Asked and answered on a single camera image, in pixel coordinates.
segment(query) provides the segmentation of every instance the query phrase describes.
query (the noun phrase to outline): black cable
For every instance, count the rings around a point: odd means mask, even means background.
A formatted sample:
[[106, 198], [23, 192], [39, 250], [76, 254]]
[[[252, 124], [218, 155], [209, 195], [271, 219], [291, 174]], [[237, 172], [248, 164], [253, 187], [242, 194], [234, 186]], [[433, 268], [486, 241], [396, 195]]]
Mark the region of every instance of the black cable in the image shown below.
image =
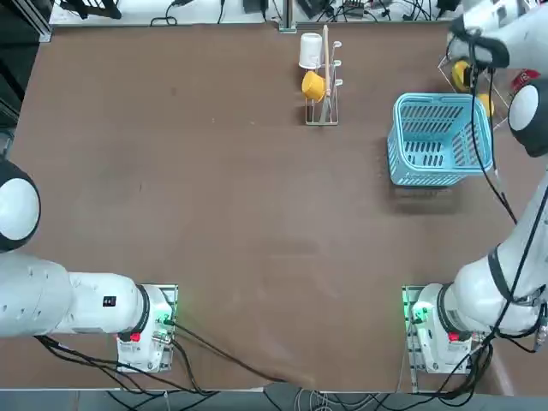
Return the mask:
[[402, 1], [407, 4], [411, 4], [413, 6], [413, 10], [411, 11], [411, 16], [410, 16], [412, 19], [415, 17], [414, 12], [418, 8], [419, 11], [423, 14], [423, 16], [425, 16], [425, 20], [431, 20], [431, 18], [429, 18], [426, 15], [426, 10], [424, 10], [423, 8], [421, 8], [421, 6], [419, 6], [419, 0], [414, 0], [413, 2], [411, 2], [410, 0], [402, 0]]
[[274, 402], [274, 400], [272, 400], [272, 399], [270, 398], [270, 396], [266, 393], [266, 390], [263, 390], [263, 394], [264, 394], [264, 396], [266, 397], [266, 399], [268, 400], [268, 402], [269, 402], [270, 404], [272, 404], [272, 405], [277, 409], [277, 411], [282, 411], [282, 408], [281, 408], [279, 405], [277, 405], [277, 404]]
[[375, 409], [373, 411], [377, 411], [383, 404], [386, 400], [388, 400], [388, 397], [391, 396], [392, 394], [386, 394], [386, 396], [380, 400], [380, 402], [377, 404], [377, 407], [375, 407]]
[[504, 340], [507, 340], [507, 341], [510, 341], [511, 343], [513, 343], [516, 347], [518, 348], [521, 348], [523, 351], [525, 351], [526, 353], [529, 353], [529, 354], [534, 354], [536, 353], [536, 351], [534, 349], [531, 349], [531, 348], [527, 348], [527, 347], [523, 347], [521, 344], [519, 344], [515, 339], [513, 338], [507, 338], [505, 337]]
[[322, 14], [319, 15], [318, 19], [316, 20], [316, 22], [319, 22], [322, 17], [324, 16], [325, 13], [327, 13], [327, 11], [330, 9], [330, 6], [333, 4], [333, 2], [335, 2], [335, 0], [330, 0], [324, 7], [324, 10], [322, 11]]
[[[122, 371], [118, 371], [116, 370], [115, 368], [112, 368], [112, 367], [109, 367], [109, 366], [100, 366], [99, 364], [95, 364], [93, 363], [92, 361], [81, 361], [81, 360], [76, 360], [74, 358], [70, 358], [70, 357], [67, 357], [66, 355], [62, 355], [62, 354], [59, 354], [57, 352], [54, 351], [53, 347], [51, 347], [47, 342], [45, 342], [45, 338], [43, 337], [40, 337], [40, 336], [37, 336], [35, 337], [44, 347], [45, 349], [47, 349], [50, 353], [52, 353], [54, 356], [56, 356], [57, 358], [61, 359], [61, 360], [65, 360], [67, 362], [73, 362], [75, 364], [80, 364], [80, 365], [83, 365], [83, 366], [90, 366], [90, 367], [93, 367], [93, 368], [97, 368], [99, 369], [99, 371], [103, 372], [104, 374], [106, 374], [110, 379], [112, 379], [113, 381], [115, 381], [117, 384], [119, 384], [124, 390], [128, 391], [128, 392], [131, 392], [132, 394], [145, 394], [145, 395], [148, 395], [148, 396], [154, 396], [153, 394], [150, 394], [149, 392], [147, 392], [146, 390], [143, 390], [143, 388], [140, 387], [139, 384], [137, 384], [135, 382], [135, 380], [133, 380], [131, 377], [129, 377], [125, 372], [122, 372]], [[116, 378], [114, 375], [110, 374], [107, 370], [111, 371], [111, 372], [114, 372], [114, 373], [117, 373], [117, 374], [120, 374], [122, 375], [123, 377], [127, 378], [129, 381], [132, 382], [132, 384], [137, 388], [137, 390], [139, 391], [134, 391], [134, 390], [131, 390], [130, 388], [128, 388], [120, 379]]]
[[[492, 107], [492, 95], [493, 95], [493, 79], [495, 77], [495, 69], [490, 68], [489, 69], [489, 129], [491, 132], [491, 157], [493, 161], [493, 170], [495, 170], [495, 173], [497, 173], [498, 167], [497, 167], [497, 157], [495, 156], [495, 131], [493, 127], [493, 113], [491, 113], [491, 107]], [[509, 211], [511, 211], [510, 216], [514, 216], [514, 212], [512, 211], [512, 207], [510, 207], [510, 203], [508, 202], [508, 199], [506, 198], [506, 194], [504, 191], [501, 190], [500, 196], [503, 198], [504, 202], [506, 203], [506, 206], [508, 207]], [[517, 223], [515, 217], [512, 217], [512, 220], [514, 223]]]
[[489, 129], [491, 132], [491, 156], [493, 161], [493, 169], [497, 169], [497, 159], [495, 158], [495, 134], [494, 134], [494, 127], [493, 127], [493, 116], [491, 113], [491, 107], [492, 107], [492, 95], [493, 95], [493, 77], [495, 76], [495, 70], [489, 70], [489, 107], [487, 110], [489, 111]]
[[[472, 46], [472, 43], [471, 43], [470, 44], [470, 56], [472, 56], [473, 53], [474, 53], [474, 47]], [[507, 204], [507, 201], [504, 200], [504, 198], [501, 196], [501, 194], [497, 191], [497, 189], [493, 185], [493, 183], [491, 181], [491, 178], [489, 178], [489, 176], [487, 175], [487, 171], [485, 170], [485, 166], [484, 166], [483, 161], [482, 161], [481, 156], [480, 156], [480, 150], [478, 149], [478, 143], [476, 141], [475, 126], [474, 126], [476, 86], [477, 86], [477, 82], [478, 82], [478, 69], [477, 69], [477, 66], [474, 63], [473, 63], [473, 66], [472, 66], [472, 70], [473, 70], [473, 73], [472, 73], [472, 86], [470, 87], [471, 88], [471, 93], [472, 93], [472, 109], [471, 109], [471, 112], [472, 112], [471, 117], [472, 118], [470, 120], [470, 124], [471, 124], [471, 129], [472, 129], [471, 130], [472, 131], [472, 143], [473, 143], [473, 146], [474, 146], [474, 151], [475, 151], [475, 154], [476, 154], [476, 158], [478, 159], [478, 163], [479, 163], [479, 167], [481, 168], [481, 172], [483, 173], [483, 175], [485, 177], [485, 180], [487, 181], [487, 184], [489, 185], [489, 188], [495, 194], [495, 197], [497, 197], [497, 200], [500, 201], [500, 203], [503, 205], [504, 209], [506, 210], [506, 212], [508, 213], [508, 215], [510, 216], [510, 218], [512, 219], [514, 224], [516, 224], [517, 219], [515, 218], [514, 212], [512, 211], [512, 209]]]
[[348, 406], [348, 407], [358, 407], [360, 406], [366, 399], [368, 399], [369, 397], [372, 396], [372, 394], [366, 394], [366, 396], [364, 396], [362, 399], [360, 399], [359, 401], [357, 402], [345, 402], [343, 400], [341, 400], [341, 398], [339, 398], [339, 396], [337, 394], [333, 394], [333, 396], [335, 396], [335, 398], [337, 399], [336, 401], [333, 401], [333, 402], [338, 402], [339, 404], [343, 405], [343, 406]]
[[[114, 401], [118, 402], [121, 406], [123, 406], [125, 409], [127, 409], [127, 411], [137, 411], [136, 407], [132, 407], [130, 405], [127, 405], [124, 401], [116, 398], [115, 395], [112, 394], [110, 391], [106, 391], [106, 395], [109, 396], [110, 398], [112, 398]], [[156, 397], [147, 398], [146, 400], [149, 401], [149, 400], [153, 400], [155, 398]]]
[[375, 22], [378, 23], [378, 19], [377, 17], [373, 15], [373, 13], [371, 13], [369, 10], [363, 10], [363, 11], [366, 15], [370, 15], [375, 20]]
[[347, 408], [346, 404], [343, 401], [341, 401], [341, 399], [339, 398], [337, 394], [333, 394], [333, 396], [337, 399], [334, 402], [337, 402], [342, 407], [342, 409], [344, 409], [344, 411], [350, 411], [350, 409]]
[[181, 408], [179, 411], [187, 411], [190, 408], [194, 408], [197, 405], [200, 405], [202, 402], [209, 400], [212, 396], [216, 396], [217, 394], [220, 394], [219, 391], [214, 392], [210, 396], [205, 396], [204, 398], [198, 400], [197, 402], [194, 402], [190, 405], [187, 405], [186, 407]]
[[274, 4], [274, 9], [276, 9], [276, 14], [279, 17], [280, 20], [283, 20], [282, 14], [280, 13], [279, 8], [277, 7], [276, 0], [272, 0], [272, 3]]
[[[420, 0], [420, 6], [419, 11], [422, 11], [423, 16], [425, 16], [425, 20], [431, 20], [426, 17], [426, 11], [423, 9], [423, 6], [425, 4], [425, 0]], [[417, 13], [417, 15], [414, 17], [414, 20], [417, 21], [419, 19], [420, 13]]]
[[223, 19], [223, 12], [224, 12], [224, 0], [221, 0], [221, 12], [219, 13], [217, 24], [221, 24], [221, 20]]
[[381, 7], [384, 9], [384, 13], [383, 15], [385, 15], [386, 17], [388, 17], [388, 21], [392, 21], [392, 19], [390, 18], [390, 9], [388, 9], [384, 3], [383, 3], [383, 0], [378, 0], [378, 3], [381, 5]]
[[189, 334], [190, 336], [194, 337], [196, 340], [198, 340], [199, 342], [201, 342], [202, 344], [206, 345], [208, 348], [212, 349], [213, 351], [215, 351], [217, 354], [220, 354], [222, 355], [222, 357], [228, 359], [228, 360], [231, 360], [232, 362], [234, 362], [235, 364], [237, 364], [238, 366], [241, 366], [242, 368], [245, 368], [246, 370], [248, 370], [249, 372], [252, 372], [253, 374], [255, 375], [258, 375], [259, 377], [261, 378], [264, 378], [264, 379], [268, 379], [274, 383], [285, 383], [286, 381], [284, 379], [281, 379], [281, 378], [277, 378], [277, 377], [272, 377], [270, 375], [267, 375], [265, 374], [264, 372], [261, 372], [259, 370], [257, 370], [256, 368], [253, 368], [252, 366], [249, 366], [248, 364], [246, 364], [245, 362], [241, 361], [241, 360], [238, 360], [237, 358], [235, 358], [233, 355], [230, 355], [228, 354], [226, 351], [222, 351], [220, 348], [217, 348], [215, 347], [213, 344], [211, 344], [210, 342], [207, 342], [204, 338], [200, 337], [199, 335], [197, 335], [195, 332], [189, 330], [188, 328], [185, 328], [183, 327], [182, 325], [179, 325], [177, 324], [175, 321], [171, 321], [171, 320], [165, 320], [164, 321], [164, 324], [166, 325], [173, 325], [175, 326], [176, 328], [178, 328], [179, 330], [181, 331], [184, 331], [186, 332], [187, 334]]
[[151, 20], [151, 25], [150, 27], [154, 26], [154, 23], [156, 21], [165, 21], [165, 24], [167, 26], [176, 26], [178, 24], [178, 21], [175, 17], [173, 17], [172, 15], [168, 15], [168, 13], [170, 12], [170, 9], [176, 5], [176, 1], [172, 2], [168, 8], [165, 10], [165, 16], [164, 17], [154, 17], [152, 20]]
[[202, 396], [210, 396], [216, 391], [203, 391], [198, 383], [196, 383], [196, 378], [194, 377], [194, 373], [192, 371], [192, 367], [190, 366], [190, 360], [188, 359], [187, 352], [182, 348], [182, 345], [178, 343], [176, 340], [171, 340], [171, 343], [173, 346], [181, 353], [182, 359], [185, 363], [185, 367], [187, 368], [187, 375], [188, 379], [190, 379], [190, 384], [193, 386], [193, 388], [198, 392], [198, 394]]
[[150, 379], [154, 379], [160, 383], [164, 383], [164, 384], [167, 384], [167, 385], [170, 385], [172, 387], [175, 387], [177, 388], [178, 390], [181, 390], [181, 391], [186, 391], [186, 392], [190, 392], [190, 393], [193, 393], [195, 394], [194, 391], [192, 390], [189, 390], [188, 388], [185, 388], [185, 387], [182, 387], [180, 386], [179, 384], [176, 384], [172, 381], [169, 381], [165, 378], [160, 378], [156, 375], [154, 375], [153, 373], [151, 372], [146, 372], [146, 371], [142, 371], [140, 370], [139, 368], [135, 367], [135, 366], [130, 366], [129, 364], [123, 364], [119, 361], [114, 361], [114, 360], [103, 360], [103, 359], [100, 359], [100, 358], [96, 358], [96, 357], [91, 357], [90, 355], [85, 355], [85, 354], [82, 354], [81, 352], [79, 351], [76, 351], [76, 350], [73, 350], [73, 349], [69, 349], [69, 348], [65, 348], [64, 346], [62, 346], [59, 342], [49, 338], [51, 341], [55, 342], [55, 347], [52, 347], [50, 346], [49, 348], [53, 348], [53, 349], [56, 349], [56, 350], [59, 350], [59, 351], [62, 351], [64, 353], [67, 353], [67, 354], [71, 354], [71, 355], [74, 355], [74, 356], [77, 356], [77, 357], [80, 357], [81, 359], [85, 360], [85, 361], [91, 361], [91, 362], [95, 362], [95, 363], [102, 363], [102, 364], [110, 364], [110, 365], [113, 365], [113, 366], [118, 366], [118, 367], [123, 367], [123, 368], [127, 368], [129, 370], [132, 370], [132, 371], [136, 371], [138, 372], [139, 374], [142, 374], [142, 375], [145, 375], [147, 376], [148, 378]]

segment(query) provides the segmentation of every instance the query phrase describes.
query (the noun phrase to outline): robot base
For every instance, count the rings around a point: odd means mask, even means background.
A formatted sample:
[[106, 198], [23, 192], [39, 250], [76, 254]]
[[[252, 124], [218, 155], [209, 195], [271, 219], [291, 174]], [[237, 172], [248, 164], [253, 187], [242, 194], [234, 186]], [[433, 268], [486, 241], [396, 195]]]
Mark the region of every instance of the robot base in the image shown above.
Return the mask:
[[[451, 373], [470, 353], [472, 338], [459, 341], [451, 338], [439, 320], [438, 294], [441, 284], [428, 284], [420, 292], [412, 309], [412, 326], [417, 331], [426, 372]], [[465, 373], [466, 363], [455, 373]]]
[[[150, 312], [145, 329], [138, 335], [132, 335], [130, 341], [116, 339], [118, 361], [146, 372], [161, 372], [171, 369], [173, 347], [171, 339], [175, 336], [175, 327], [165, 325], [163, 320], [175, 321], [177, 308], [176, 284], [142, 284], [150, 301]], [[122, 372], [133, 372], [118, 367]]]
[[[453, 353], [453, 347], [459, 347], [454, 357], [456, 360], [442, 360], [446, 357], [437, 354], [438, 347], [448, 349], [448, 344], [443, 344], [443, 342], [448, 342], [449, 336], [437, 317], [437, 296], [441, 286], [431, 286], [402, 287], [409, 371], [411, 372], [413, 393], [420, 392], [418, 372], [451, 373], [455, 365], [469, 352], [471, 345], [470, 342], [463, 345], [462, 342], [459, 342], [456, 346], [451, 346], [451, 353]], [[420, 313], [420, 324], [414, 324], [417, 320], [415, 313]], [[464, 363], [461, 369], [455, 371], [456, 374], [467, 374], [468, 372], [467, 363]]]

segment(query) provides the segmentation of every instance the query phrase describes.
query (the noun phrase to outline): metal rack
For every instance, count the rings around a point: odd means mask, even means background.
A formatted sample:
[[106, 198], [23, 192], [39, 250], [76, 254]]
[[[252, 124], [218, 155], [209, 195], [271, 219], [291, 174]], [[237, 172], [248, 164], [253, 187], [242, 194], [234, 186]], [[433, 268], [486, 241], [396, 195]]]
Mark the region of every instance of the metal rack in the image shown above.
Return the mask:
[[[446, 56], [439, 62], [438, 70], [450, 84], [454, 92], [458, 92], [455, 89], [451, 81], [451, 68], [452, 61], [448, 60]], [[520, 70], [498, 70], [495, 73], [493, 79], [493, 93], [492, 103], [495, 106], [493, 113], [493, 129], [497, 129], [501, 124], [508, 119], [509, 105], [512, 101], [512, 92], [509, 89], [512, 76], [516, 76]], [[478, 79], [477, 92], [489, 92], [489, 75], [484, 72]]]
[[337, 67], [341, 67], [341, 60], [335, 60], [335, 49], [341, 47], [343, 43], [334, 41], [331, 47], [330, 61], [322, 64], [315, 71], [325, 78], [325, 71], [330, 70], [330, 90], [331, 94], [326, 95], [322, 101], [315, 102], [311, 98], [305, 98], [305, 122], [307, 126], [336, 126], [339, 123], [338, 108], [338, 87], [342, 86], [343, 80], [337, 78]]

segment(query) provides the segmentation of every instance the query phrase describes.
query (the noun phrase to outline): floor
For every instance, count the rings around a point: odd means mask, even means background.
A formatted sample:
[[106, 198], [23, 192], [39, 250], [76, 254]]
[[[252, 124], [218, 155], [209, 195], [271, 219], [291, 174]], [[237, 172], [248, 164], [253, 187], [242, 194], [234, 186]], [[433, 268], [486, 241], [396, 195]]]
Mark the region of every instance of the floor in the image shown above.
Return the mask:
[[[136, 396], [127, 392], [114, 392], [114, 395], [127, 403], [135, 405], [145, 397]], [[282, 409], [289, 411], [295, 409], [295, 394], [298, 390], [291, 385], [276, 384], [268, 387], [268, 395]], [[301, 397], [301, 410], [310, 411], [309, 393], [303, 393]], [[342, 394], [339, 397], [345, 402], [357, 402], [363, 398], [363, 394]], [[104, 391], [5, 391], [0, 392], [0, 401], [5, 411], [26, 411], [38, 409], [49, 404], [55, 405], [57, 411], [105, 411], [124, 410], [122, 405], [116, 404]], [[139, 411], [164, 411], [179, 410], [192, 405], [197, 401], [195, 396], [189, 394], [175, 393], [170, 395], [170, 407], [163, 398], [158, 398], [145, 406], [138, 408]], [[406, 394], [393, 394], [385, 403], [390, 408], [403, 408], [418, 401], [416, 396]], [[373, 411], [376, 402], [369, 403], [360, 411]], [[338, 405], [331, 405], [332, 411], [343, 411]], [[501, 396], [475, 396], [462, 411], [514, 411], [516, 409], [527, 411], [544, 411], [548, 406], [548, 398], [526, 398], [526, 397], [501, 397]], [[192, 408], [195, 411], [216, 411], [216, 410], [253, 410], [272, 411], [274, 406], [268, 402], [262, 393], [258, 392], [224, 392], [202, 404]], [[435, 411], [449, 409], [439, 402], [432, 402], [415, 408], [417, 411]]]

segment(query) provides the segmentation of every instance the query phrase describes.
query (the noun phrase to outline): red label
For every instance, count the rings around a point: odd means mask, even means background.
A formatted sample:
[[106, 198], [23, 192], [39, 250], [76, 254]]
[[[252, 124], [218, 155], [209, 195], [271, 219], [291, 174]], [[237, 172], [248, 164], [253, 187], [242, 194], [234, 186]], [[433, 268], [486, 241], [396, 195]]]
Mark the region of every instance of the red label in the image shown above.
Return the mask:
[[540, 77], [540, 73], [535, 70], [522, 70], [513, 80], [512, 89], [514, 92], [519, 92], [530, 80]]

